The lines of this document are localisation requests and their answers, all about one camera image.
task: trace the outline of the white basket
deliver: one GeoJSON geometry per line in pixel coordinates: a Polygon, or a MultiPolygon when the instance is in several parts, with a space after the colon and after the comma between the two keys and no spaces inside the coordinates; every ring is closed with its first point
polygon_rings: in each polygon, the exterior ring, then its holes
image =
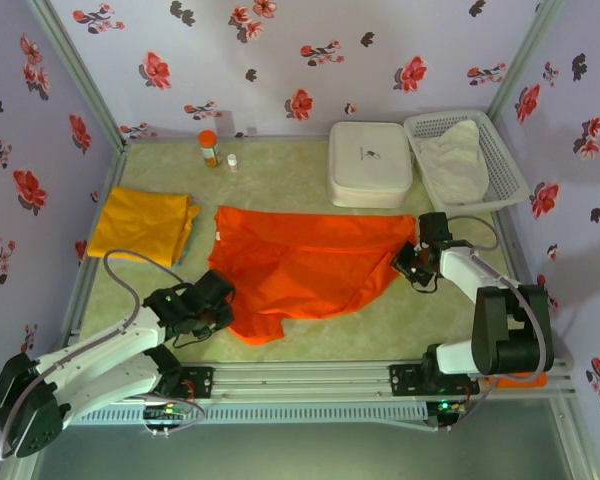
{"type": "Polygon", "coordinates": [[[429,198],[436,211],[451,215],[492,212],[508,205],[526,201],[531,193],[509,150],[500,135],[484,113],[478,110],[455,110],[428,113],[407,118],[404,129],[415,153],[418,169],[429,198]],[[489,188],[481,202],[466,204],[445,204],[429,181],[426,166],[420,161],[420,148],[416,139],[439,137],[456,123],[473,120],[480,133],[480,149],[487,163],[489,188]]]}

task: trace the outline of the folded yellow fabric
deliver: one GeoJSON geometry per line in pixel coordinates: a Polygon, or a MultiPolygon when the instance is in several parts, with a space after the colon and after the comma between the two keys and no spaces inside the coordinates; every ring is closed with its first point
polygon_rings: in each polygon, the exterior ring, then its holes
{"type": "MultiPolygon", "coordinates": [[[[190,195],[147,193],[115,187],[105,203],[87,254],[102,258],[114,248],[140,253],[166,267],[185,248],[193,219],[200,212],[190,195]]],[[[131,255],[112,258],[139,261],[131,255]]]]}

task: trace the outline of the small bottle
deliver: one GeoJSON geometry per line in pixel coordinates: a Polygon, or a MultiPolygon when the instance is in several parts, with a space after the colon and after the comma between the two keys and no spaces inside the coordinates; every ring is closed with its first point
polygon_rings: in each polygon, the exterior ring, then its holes
{"type": "Polygon", "coordinates": [[[220,165],[220,156],[218,155],[218,138],[213,130],[203,130],[198,134],[198,143],[202,150],[207,167],[215,168],[220,165]]]}
{"type": "Polygon", "coordinates": [[[233,153],[227,155],[227,163],[229,164],[229,170],[232,172],[238,171],[238,159],[233,153]]]}

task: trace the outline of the white cloth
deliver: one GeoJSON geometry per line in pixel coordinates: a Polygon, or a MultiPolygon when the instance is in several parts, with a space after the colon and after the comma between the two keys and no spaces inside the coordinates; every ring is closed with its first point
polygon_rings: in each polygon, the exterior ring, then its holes
{"type": "Polygon", "coordinates": [[[473,120],[456,123],[441,137],[418,142],[418,159],[440,199],[448,205],[476,203],[489,188],[489,172],[473,120]]]}

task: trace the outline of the white storage case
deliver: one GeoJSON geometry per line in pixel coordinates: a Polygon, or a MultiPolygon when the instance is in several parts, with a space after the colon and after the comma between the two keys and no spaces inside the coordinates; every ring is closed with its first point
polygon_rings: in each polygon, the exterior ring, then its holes
{"type": "Polygon", "coordinates": [[[411,186],[404,129],[395,123],[340,122],[329,134],[329,198],[339,207],[397,208],[411,186]]]}
{"type": "Polygon", "coordinates": [[[404,129],[416,156],[422,182],[437,211],[446,212],[448,215],[492,212],[514,203],[524,202],[529,198],[530,191],[527,182],[493,123],[484,113],[478,110],[428,113],[407,118],[404,122],[404,129]],[[418,140],[439,137],[462,120],[473,120],[478,126],[480,149],[489,172],[489,188],[480,202],[447,205],[440,199],[435,186],[429,181],[426,165],[420,162],[418,140]]]}

